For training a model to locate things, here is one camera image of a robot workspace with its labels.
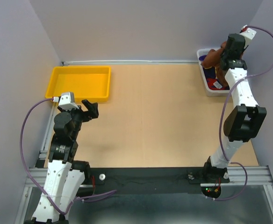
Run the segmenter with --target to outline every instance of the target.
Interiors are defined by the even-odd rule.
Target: wooden surface
[[[203,166],[219,145],[225,98],[205,95],[199,66],[111,67],[110,99],[99,105],[98,119],[82,125],[75,160],[91,167]],[[258,165],[251,143],[232,160]]]

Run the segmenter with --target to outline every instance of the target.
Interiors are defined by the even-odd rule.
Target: white wall
[[[28,0],[0,1],[0,223],[12,224],[26,174],[20,128],[29,107],[44,98],[59,59]],[[51,105],[32,113],[24,135],[29,165],[37,159]]]
[[[251,25],[260,26],[273,32],[273,0],[264,0]],[[250,44],[245,59],[250,73],[264,71],[273,62],[273,40],[261,31]],[[273,176],[273,70],[251,80],[255,98],[260,106],[267,109],[267,117],[253,146],[261,165],[269,165]]]
[[[254,17],[262,0],[30,0],[58,56],[195,60]]]

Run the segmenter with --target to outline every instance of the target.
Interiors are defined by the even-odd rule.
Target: bolt
[[[228,179],[229,178],[229,174],[226,172],[223,176],[224,179]]]
[[[100,174],[99,175],[99,180],[101,180],[101,181],[105,180],[105,174]]]
[[[187,175],[190,180],[194,179],[194,176],[192,174]]]

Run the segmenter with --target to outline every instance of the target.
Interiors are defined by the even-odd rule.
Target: yellow bin
[[[75,102],[105,102],[109,97],[111,68],[109,66],[55,67],[45,94],[58,97],[63,92],[74,92]]]

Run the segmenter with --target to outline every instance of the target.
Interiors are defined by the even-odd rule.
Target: white plastic bin
[[[211,90],[207,85],[207,81],[206,81],[204,71],[203,71],[203,67],[201,66],[201,61],[199,60],[199,57],[201,57],[203,55],[207,55],[207,53],[209,51],[210,51],[210,49],[200,49],[200,50],[197,51],[199,67],[200,67],[200,70],[201,70],[201,77],[202,77],[203,83],[205,85],[206,95],[208,97],[224,97],[224,96],[227,96],[228,93],[229,93],[229,90]]]

